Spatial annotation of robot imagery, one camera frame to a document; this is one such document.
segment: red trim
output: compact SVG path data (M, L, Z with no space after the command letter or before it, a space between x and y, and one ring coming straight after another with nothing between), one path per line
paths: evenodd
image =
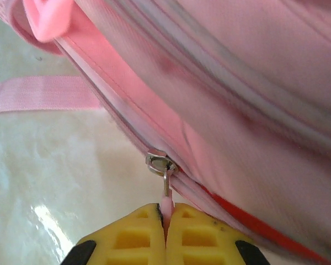
M222 197L210 193L204 186L199 186L211 196L221 207L223 207L228 213L230 213L235 219L245 225L247 228L257 233L258 235L278 244L279 246L296 253L304 258L313 259L315 261L323 262L324 264L330 264L326 259L322 258L313 251L307 249L305 246L298 242L288 238L281 234L277 230L273 229L266 223L260 221L255 216L250 215L242 209L236 207L230 202L224 200Z

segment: zipper pull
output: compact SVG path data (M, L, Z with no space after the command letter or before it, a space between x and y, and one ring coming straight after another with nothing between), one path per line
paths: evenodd
M161 177L164 182L164 196L169 196L169 177L178 171L177 164L171 160L167 153L158 149L151 149L146 156L148 169Z
M172 198L172 190L169 189L169 177L178 171L178 166L171 160L167 154L157 149L151 149L146 156L146 164L148 169L161 177L164 180L164 195L159 209L163 216L164 239L167 242L168 229L170 220L174 212L174 203Z

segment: metal zipper slider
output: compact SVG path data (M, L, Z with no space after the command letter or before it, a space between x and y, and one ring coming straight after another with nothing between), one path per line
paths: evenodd
M168 197L169 177L178 171L177 164L167 156L167 153L158 149L151 149L148 151L146 164L152 173L163 177L164 196Z

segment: white surface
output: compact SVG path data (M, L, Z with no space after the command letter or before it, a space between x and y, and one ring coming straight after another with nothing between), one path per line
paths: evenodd
M65 59L0 22L0 81L64 74L75 74ZM158 202L162 191L104 110L0 114L2 265L59 264L81 237ZM292 264L266 254L271 264Z

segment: pink bag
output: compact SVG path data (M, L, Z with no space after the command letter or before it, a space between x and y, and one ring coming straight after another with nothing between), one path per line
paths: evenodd
M331 0L0 0L79 77L0 84L0 112L97 107L199 209L331 263Z

